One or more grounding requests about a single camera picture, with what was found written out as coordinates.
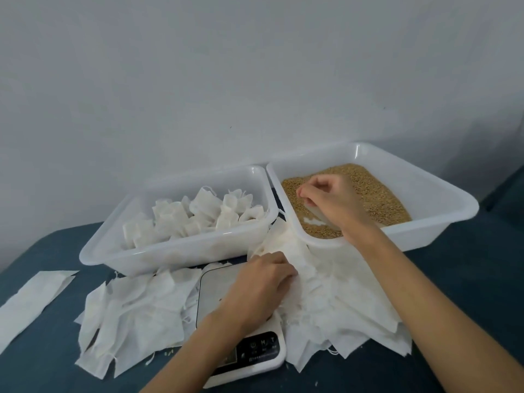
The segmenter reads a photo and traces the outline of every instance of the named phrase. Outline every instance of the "white plastic tray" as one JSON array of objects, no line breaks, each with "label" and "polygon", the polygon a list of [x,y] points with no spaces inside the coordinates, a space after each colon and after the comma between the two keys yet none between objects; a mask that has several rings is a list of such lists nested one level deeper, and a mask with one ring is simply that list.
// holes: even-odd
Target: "white plastic tray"
[{"label": "white plastic tray", "polygon": [[411,215],[411,222],[382,228],[402,251],[430,244],[450,223],[470,219],[478,212],[478,202],[467,192],[367,143],[328,145],[272,160],[266,169],[288,220],[298,238],[313,252],[348,244],[342,237],[321,239],[307,234],[280,183],[350,162],[364,166],[386,185]]},{"label": "white plastic tray", "polygon": [[[223,198],[228,190],[242,189],[253,195],[253,205],[263,205],[264,219],[232,228],[150,245],[141,249],[125,248],[122,224],[139,212],[153,218],[155,200],[173,201],[187,195],[194,198],[202,186],[210,186]],[[122,200],[95,235],[80,251],[83,264],[106,264],[127,276],[152,272],[162,266],[172,269],[215,262],[245,255],[250,246],[264,239],[269,225],[277,218],[278,208],[266,171],[246,165],[218,171],[192,173],[151,182]]]}]

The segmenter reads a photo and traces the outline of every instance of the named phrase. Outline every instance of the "left hand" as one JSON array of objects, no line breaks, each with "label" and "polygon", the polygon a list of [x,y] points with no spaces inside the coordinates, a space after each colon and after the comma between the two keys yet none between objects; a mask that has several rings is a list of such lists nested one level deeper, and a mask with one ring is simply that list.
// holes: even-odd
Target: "left hand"
[{"label": "left hand", "polygon": [[296,275],[282,252],[255,255],[239,271],[216,311],[245,337],[271,317]]}]

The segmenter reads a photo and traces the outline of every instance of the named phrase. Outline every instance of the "grain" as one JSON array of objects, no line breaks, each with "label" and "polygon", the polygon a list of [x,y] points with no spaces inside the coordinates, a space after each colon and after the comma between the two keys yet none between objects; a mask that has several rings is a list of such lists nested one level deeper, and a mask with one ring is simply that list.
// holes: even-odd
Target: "grain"
[{"label": "grain", "polygon": [[[364,209],[368,212],[371,219],[379,225],[391,226],[411,220],[409,213],[395,195],[361,165],[350,163],[332,166],[312,175],[317,174],[349,175]],[[285,194],[289,198],[294,211],[297,213],[300,224],[306,233],[316,238],[328,239],[341,237],[342,232],[335,231],[329,226],[317,226],[304,222],[304,218],[316,218],[304,207],[303,200],[297,198],[296,191],[298,187],[305,183],[312,175],[285,179],[282,182]]]}]

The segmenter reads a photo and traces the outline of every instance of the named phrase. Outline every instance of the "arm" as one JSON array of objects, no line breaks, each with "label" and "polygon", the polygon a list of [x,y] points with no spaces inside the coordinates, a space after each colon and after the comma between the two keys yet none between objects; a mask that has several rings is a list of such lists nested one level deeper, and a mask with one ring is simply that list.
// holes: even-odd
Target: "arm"
[{"label": "arm", "polygon": [[200,391],[240,340],[271,317],[296,274],[282,252],[250,259],[218,309],[206,316],[141,393]]},{"label": "arm", "polygon": [[524,368],[375,226],[348,178],[318,175],[297,194],[317,205],[362,254],[448,393],[524,389]]}]

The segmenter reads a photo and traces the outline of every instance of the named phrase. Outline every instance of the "white wall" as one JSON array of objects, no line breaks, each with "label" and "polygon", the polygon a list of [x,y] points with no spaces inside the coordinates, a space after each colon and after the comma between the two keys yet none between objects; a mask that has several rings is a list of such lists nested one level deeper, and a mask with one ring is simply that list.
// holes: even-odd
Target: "white wall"
[{"label": "white wall", "polygon": [[152,174],[338,139],[481,196],[524,161],[523,7],[0,0],[0,266]]}]

